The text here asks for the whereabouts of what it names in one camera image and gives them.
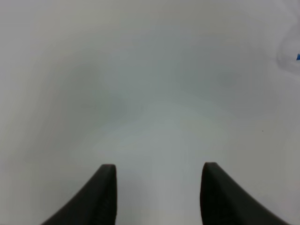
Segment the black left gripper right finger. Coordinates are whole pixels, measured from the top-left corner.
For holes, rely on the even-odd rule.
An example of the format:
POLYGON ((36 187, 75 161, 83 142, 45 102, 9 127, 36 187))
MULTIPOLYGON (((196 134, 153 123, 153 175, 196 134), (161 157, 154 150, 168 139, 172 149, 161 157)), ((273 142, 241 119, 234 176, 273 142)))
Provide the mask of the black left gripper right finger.
POLYGON ((200 210, 204 225, 286 225, 236 183, 217 163, 203 165, 200 210))

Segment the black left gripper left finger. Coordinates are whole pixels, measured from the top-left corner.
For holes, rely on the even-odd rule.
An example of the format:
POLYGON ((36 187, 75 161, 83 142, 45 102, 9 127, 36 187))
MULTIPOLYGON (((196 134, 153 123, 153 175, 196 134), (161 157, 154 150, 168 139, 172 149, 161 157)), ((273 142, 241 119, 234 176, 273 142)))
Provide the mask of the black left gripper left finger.
POLYGON ((117 170, 101 165, 82 189, 44 225, 114 225, 117 217, 117 170))

